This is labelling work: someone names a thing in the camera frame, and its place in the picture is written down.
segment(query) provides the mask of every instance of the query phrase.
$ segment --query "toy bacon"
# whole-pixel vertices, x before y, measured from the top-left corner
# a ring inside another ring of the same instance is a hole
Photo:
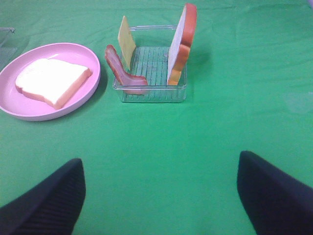
[[[112,69],[116,79],[123,86],[147,86],[148,82],[144,76],[136,76],[127,73],[122,65],[120,58],[118,57],[113,45],[107,45],[105,50],[105,58]],[[145,90],[130,89],[125,91],[128,94],[144,94]]]

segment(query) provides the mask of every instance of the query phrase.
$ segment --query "clear plastic container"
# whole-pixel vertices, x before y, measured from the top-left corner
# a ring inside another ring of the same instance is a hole
[[[178,85],[167,85],[168,51],[176,27],[176,25],[130,27],[137,47],[133,52],[131,70],[128,70],[125,65],[124,69],[131,74],[145,76],[148,85],[123,86],[114,78],[113,87],[122,102],[179,103],[186,99],[187,66],[181,73]],[[157,45],[140,45],[145,41],[145,36],[151,44]],[[128,94],[127,90],[141,90],[144,94]]]
[[[17,50],[15,47],[5,47],[5,42],[10,38],[14,31],[14,28],[0,27],[0,71],[6,66],[11,56]]]

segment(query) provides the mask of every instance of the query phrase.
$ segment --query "green fabric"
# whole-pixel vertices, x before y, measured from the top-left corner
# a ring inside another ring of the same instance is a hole
[[[183,1],[1,0],[17,54],[73,42],[101,81],[73,113],[43,122],[0,112],[0,206],[71,158],[87,196],[74,235],[252,235],[236,190],[251,150],[313,186],[313,11],[306,0],[195,0],[197,29],[179,104],[122,103],[104,59],[130,25],[177,24]],[[143,43],[164,43],[148,37]]]

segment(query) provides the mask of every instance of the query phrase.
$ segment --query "bread slice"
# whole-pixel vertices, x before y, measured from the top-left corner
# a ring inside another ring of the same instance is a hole
[[[61,109],[91,74],[82,65],[42,58],[22,70],[15,86],[26,97]]]
[[[190,53],[197,25],[197,7],[186,3],[168,54],[167,84],[177,85]]]

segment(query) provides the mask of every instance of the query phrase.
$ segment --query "pink plate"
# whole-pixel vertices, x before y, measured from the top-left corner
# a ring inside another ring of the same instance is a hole
[[[55,110],[44,102],[25,97],[15,88],[18,74],[31,62],[54,58],[84,65],[90,76],[62,109]],[[30,50],[13,60],[0,72],[0,108],[8,114],[28,121],[43,121],[66,115],[83,105],[95,92],[100,80],[100,63],[87,47],[73,43],[55,43]]]

